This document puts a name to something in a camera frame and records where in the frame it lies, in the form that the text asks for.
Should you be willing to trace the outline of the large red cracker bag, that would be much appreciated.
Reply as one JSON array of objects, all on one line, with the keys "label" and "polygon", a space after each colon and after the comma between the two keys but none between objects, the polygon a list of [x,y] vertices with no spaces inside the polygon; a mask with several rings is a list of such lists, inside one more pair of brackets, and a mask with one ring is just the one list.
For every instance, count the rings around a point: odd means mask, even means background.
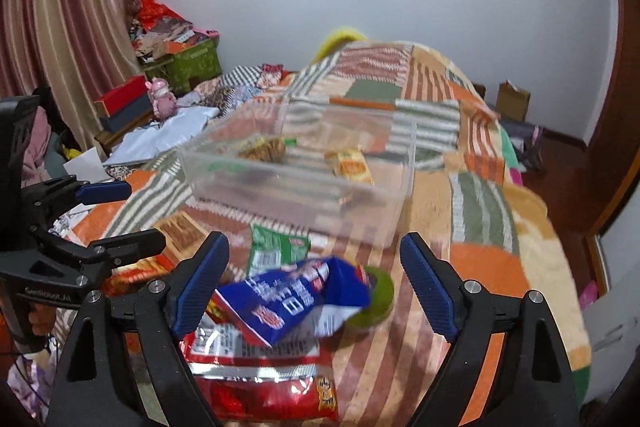
[{"label": "large red cracker bag", "polygon": [[107,297],[117,297],[136,293],[152,280],[168,274],[175,263],[164,255],[140,259],[133,265],[124,265],[116,269],[102,285]]}]

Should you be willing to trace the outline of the clear bag brown biscuits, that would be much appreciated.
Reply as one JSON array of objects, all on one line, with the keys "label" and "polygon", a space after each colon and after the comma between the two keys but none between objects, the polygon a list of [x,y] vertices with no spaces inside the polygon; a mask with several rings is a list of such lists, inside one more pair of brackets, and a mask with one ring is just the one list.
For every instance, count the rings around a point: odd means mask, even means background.
[{"label": "clear bag brown biscuits", "polygon": [[185,211],[177,211],[157,221],[154,228],[165,236],[163,255],[176,263],[192,258],[208,236],[208,232]]}]

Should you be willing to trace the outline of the red foil snack bag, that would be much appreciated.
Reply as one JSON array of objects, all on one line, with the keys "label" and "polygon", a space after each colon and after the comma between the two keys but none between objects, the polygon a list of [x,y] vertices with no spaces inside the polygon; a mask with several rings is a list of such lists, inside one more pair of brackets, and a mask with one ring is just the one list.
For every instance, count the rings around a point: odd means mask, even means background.
[{"label": "red foil snack bag", "polygon": [[201,393],[222,421],[337,421],[332,353],[316,338],[252,346],[205,315],[180,343]]}]

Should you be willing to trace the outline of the green round jelly cup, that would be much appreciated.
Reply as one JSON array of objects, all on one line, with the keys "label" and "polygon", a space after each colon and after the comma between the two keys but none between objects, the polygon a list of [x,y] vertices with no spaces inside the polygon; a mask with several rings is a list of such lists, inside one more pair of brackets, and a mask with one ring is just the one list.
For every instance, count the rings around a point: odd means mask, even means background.
[{"label": "green round jelly cup", "polygon": [[394,307],[395,286],[390,274],[372,265],[366,265],[364,272],[369,280],[370,305],[346,321],[346,326],[356,331],[368,331],[381,325]]}]

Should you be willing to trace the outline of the clear bag green ribbon cookies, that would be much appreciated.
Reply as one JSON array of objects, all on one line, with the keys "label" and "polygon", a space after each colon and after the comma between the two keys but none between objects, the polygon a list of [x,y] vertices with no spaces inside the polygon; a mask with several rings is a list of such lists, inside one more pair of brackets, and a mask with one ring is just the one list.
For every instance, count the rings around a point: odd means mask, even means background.
[{"label": "clear bag green ribbon cookies", "polygon": [[295,138],[278,138],[277,136],[260,136],[244,144],[238,157],[246,160],[282,164],[289,147],[297,145]]}]

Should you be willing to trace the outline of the green pea snack packet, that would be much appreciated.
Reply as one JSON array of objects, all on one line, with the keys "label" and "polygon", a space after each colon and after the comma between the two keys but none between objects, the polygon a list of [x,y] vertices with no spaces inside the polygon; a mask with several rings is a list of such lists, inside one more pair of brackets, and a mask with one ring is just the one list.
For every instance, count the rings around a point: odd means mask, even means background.
[{"label": "green pea snack packet", "polygon": [[307,258],[310,240],[305,236],[284,234],[260,225],[251,225],[250,231],[252,245],[246,268],[249,277]]}]

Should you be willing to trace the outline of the blue snack packet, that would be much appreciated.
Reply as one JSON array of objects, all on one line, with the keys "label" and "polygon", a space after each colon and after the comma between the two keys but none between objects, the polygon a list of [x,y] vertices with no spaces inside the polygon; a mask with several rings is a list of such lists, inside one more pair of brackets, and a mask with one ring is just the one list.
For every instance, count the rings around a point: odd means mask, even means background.
[{"label": "blue snack packet", "polygon": [[311,258],[216,289],[213,303],[252,346],[326,338],[371,304],[362,265]]}]

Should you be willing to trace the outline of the orange biscuit packet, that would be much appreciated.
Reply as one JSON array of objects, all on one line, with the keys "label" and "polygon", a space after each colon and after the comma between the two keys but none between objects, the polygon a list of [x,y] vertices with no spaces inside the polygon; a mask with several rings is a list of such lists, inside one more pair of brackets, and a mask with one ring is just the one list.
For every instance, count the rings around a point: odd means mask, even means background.
[{"label": "orange biscuit packet", "polygon": [[335,176],[349,182],[374,184],[372,173],[360,148],[330,150],[324,154]]}]

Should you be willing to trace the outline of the white plastic bag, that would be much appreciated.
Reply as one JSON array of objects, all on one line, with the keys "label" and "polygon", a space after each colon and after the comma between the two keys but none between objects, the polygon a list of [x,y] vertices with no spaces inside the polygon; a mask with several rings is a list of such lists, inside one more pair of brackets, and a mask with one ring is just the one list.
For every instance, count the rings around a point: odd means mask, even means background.
[{"label": "white plastic bag", "polygon": [[217,107],[179,108],[176,115],[161,124],[148,124],[126,133],[103,165],[134,165],[149,161],[200,134],[219,113]]}]

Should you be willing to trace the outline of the red gift box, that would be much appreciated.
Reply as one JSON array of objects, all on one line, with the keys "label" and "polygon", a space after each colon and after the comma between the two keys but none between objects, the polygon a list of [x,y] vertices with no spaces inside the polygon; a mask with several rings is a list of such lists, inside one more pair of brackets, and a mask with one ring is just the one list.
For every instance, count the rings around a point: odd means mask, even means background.
[{"label": "red gift box", "polygon": [[137,75],[106,92],[93,102],[96,113],[99,117],[112,117],[137,98],[148,93],[145,83],[145,75]]}]

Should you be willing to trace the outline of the pink plush toy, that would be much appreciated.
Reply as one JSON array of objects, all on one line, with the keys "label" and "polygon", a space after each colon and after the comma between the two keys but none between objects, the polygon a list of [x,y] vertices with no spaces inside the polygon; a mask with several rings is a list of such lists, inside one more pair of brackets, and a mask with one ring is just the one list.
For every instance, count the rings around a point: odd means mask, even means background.
[{"label": "pink plush toy", "polygon": [[178,112],[177,99],[165,79],[146,80],[145,87],[151,100],[154,118],[157,121],[164,121]]}]

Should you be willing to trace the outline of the green storage box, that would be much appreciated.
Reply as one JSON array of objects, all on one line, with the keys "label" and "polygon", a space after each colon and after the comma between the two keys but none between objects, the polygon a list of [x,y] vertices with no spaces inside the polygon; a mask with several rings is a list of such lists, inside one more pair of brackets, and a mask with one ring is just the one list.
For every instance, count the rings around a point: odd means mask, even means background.
[{"label": "green storage box", "polygon": [[181,96],[201,82],[219,77],[222,68],[215,41],[206,39],[177,54],[166,55],[144,65],[143,72],[149,79],[166,80],[174,95]]}]

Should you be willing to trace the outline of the checkered patterned blanket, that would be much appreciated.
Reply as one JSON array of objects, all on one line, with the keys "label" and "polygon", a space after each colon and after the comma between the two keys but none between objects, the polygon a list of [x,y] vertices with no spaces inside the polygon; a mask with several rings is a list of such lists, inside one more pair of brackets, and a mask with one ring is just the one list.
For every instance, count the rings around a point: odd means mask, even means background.
[{"label": "checkered patterned blanket", "polygon": [[218,108],[220,115],[226,115],[255,96],[280,86],[289,73],[282,65],[236,66],[216,78],[199,81],[177,103],[179,107]]}]

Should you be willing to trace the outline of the red plastic bag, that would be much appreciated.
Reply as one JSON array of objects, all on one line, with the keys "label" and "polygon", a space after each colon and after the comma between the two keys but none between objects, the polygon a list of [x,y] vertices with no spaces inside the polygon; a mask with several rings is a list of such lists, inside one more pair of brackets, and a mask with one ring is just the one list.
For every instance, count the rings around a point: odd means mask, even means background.
[{"label": "red plastic bag", "polygon": [[172,9],[169,9],[166,4],[157,2],[156,0],[140,0],[136,19],[145,31],[151,30],[164,17],[178,18],[181,20],[181,16]]}]

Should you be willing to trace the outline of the striped pink curtain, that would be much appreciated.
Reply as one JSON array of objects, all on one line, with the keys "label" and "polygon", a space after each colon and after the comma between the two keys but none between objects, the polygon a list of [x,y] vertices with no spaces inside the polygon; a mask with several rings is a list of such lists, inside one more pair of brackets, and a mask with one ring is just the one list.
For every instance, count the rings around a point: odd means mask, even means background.
[{"label": "striped pink curtain", "polygon": [[141,69],[128,34],[139,0],[1,0],[1,94],[51,89],[82,148],[101,129],[94,102]]}]

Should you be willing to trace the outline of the patchwork striped bed quilt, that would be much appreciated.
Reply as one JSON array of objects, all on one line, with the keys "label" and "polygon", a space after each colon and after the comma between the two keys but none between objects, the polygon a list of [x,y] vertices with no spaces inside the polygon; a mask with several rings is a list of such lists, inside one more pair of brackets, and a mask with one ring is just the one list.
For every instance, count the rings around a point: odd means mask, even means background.
[{"label": "patchwork striped bed quilt", "polygon": [[491,291],[519,296],[539,289],[547,298],[573,372],[576,395],[587,392],[592,352],[570,265],[546,203],[527,188],[497,114],[472,82],[439,52],[409,43],[352,42],[248,102],[262,116],[292,109],[288,129],[307,145],[355,138],[360,116],[385,122],[366,147],[396,153],[416,149],[412,185],[383,212],[368,193],[338,195],[314,186],[283,209],[226,204],[196,196],[176,153],[156,156],[129,173],[134,191],[77,213],[60,225],[66,239],[86,245],[102,237],[170,225],[221,231],[231,247],[227,273],[242,277],[250,227],[306,237],[315,255],[340,255],[390,272],[395,304],[382,327],[347,327],[330,340],[341,426],[402,425],[431,384],[445,341],[428,326],[401,270],[398,241],[421,234],[464,277]]}]

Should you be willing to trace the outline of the brown wooden door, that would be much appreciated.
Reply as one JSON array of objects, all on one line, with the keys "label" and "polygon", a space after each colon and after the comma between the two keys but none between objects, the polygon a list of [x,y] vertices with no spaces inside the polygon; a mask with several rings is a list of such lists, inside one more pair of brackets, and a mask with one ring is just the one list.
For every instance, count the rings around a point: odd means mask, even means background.
[{"label": "brown wooden door", "polygon": [[618,0],[614,63],[587,150],[597,212],[592,234],[605,231],[639,183],[639,0]]}]

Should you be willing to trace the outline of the clear plastic storage bin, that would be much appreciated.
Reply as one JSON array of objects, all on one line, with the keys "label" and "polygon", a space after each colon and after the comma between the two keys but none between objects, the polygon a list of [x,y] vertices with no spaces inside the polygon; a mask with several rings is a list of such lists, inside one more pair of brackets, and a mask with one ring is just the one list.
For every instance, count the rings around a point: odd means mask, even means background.
[{"label": "clear plastic storage bin", "polygon": [[[260,136],[295,138],[282,164],[238,157]],[[374,184],[335,176],[324,154],[360,148]],[[179,150],[200,202],[274,225],[386,248],[412,191],[416,122],[401,113],[309,102],[247,102],[212,121]]]}]

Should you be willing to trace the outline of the cardboard box on floor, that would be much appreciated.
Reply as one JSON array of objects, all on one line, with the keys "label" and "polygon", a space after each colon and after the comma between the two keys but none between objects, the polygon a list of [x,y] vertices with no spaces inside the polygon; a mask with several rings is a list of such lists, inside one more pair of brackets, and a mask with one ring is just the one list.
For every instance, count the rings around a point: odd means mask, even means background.
[{"label": "cardboard box on floor", "polygon": [[530,93],[506,80],[499,84],[496,109],[506,118],[522,122],[526,119]]}]

